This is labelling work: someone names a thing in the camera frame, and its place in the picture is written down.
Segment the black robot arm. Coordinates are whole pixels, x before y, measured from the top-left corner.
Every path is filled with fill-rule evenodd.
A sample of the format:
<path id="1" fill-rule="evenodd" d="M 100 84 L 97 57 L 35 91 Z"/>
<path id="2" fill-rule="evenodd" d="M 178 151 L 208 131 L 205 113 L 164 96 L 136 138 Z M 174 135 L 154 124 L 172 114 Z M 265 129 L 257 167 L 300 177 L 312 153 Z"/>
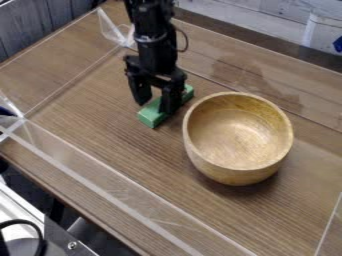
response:
<path id="1" fill-rule="evenodd" d="M 186 75 L 176 66 L 177 42 L 172 0 L 124 0 L 137 54 L 125 55 L 125 76 L 133 99 L 144 105 L 150 87 L 161 90 L 158 111 L 172 115 L 181 105 Z"/>

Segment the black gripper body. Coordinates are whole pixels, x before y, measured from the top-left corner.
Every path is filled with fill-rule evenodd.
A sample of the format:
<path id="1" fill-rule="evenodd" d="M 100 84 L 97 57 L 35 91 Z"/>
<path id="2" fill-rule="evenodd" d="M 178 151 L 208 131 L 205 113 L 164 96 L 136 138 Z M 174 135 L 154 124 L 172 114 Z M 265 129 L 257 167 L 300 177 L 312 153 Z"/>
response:
<path id="1" fill-rule="evenodd" d="M 174 33 L 157 36 L 133 34 L 137 54 L 126 55 L 125 75 L 130 89 L 154 86 L 184 88 L 185 73 L 177 67 L 177 43 Z"/>

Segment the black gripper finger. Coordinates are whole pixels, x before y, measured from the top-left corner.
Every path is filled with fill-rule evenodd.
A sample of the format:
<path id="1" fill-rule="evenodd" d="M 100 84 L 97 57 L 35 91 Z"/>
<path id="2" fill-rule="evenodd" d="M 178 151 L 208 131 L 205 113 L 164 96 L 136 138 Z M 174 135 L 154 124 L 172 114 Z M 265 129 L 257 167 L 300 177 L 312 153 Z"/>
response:
<path id="1" fill-rule="evenodd" d="M 161 89 L 161 100 L 158 111 L 170 115 L 178 109 L 181 105 L 184 85 L 182 84 L 168 84 Z"/>
<path id="2" fill-rule="evenodd" d="M 152 98 L 150 86 L 140 76 L 128 76 L 128 85 L 134 102 L 144 105 Z"/>

